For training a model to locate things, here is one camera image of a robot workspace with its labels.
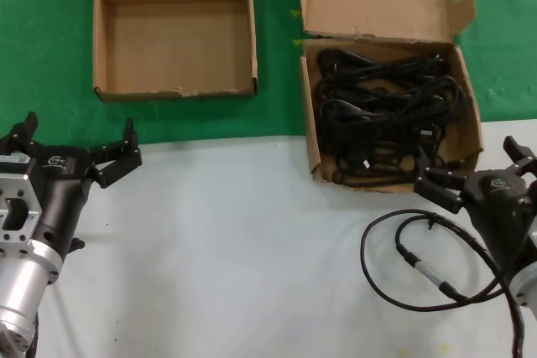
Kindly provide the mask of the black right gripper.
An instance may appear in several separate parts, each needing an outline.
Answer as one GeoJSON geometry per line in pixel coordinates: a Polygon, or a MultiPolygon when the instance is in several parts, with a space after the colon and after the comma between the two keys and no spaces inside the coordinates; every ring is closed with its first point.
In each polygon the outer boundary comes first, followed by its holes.
{"type": "Polygon", "coordinates": [[[467,176],[462,171],[432,167],[419,146],[414,157],[414,192],[453,214],[464,201],[496,267],[504,278],[512,279],[536,262],[536,246],[528,235],[536,207],[524,179],[516,175],[534,172],[534,153],[512,136],[504,139],[503,150],[512,161],[506,171],[485,170],[467,176]],[[461,196],[455,190],[462,190],[461,196]]]}

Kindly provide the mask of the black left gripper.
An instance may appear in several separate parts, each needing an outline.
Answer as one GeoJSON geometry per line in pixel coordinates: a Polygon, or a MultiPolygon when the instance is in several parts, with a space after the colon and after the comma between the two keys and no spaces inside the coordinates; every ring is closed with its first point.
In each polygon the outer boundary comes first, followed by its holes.
{"type": "Polygon", "coordinates": [[[81,211],[95,180],[102,189],[142,165],[138,134],[129,118],[120,141],[86,148],[32,143],[39,125],[35,112],[12,126],[1,138],[1,155],[24,153],[35,159],[42,183],[41,215],[32,238],[51,247],[62,258],[69,253],[81,211]]]}

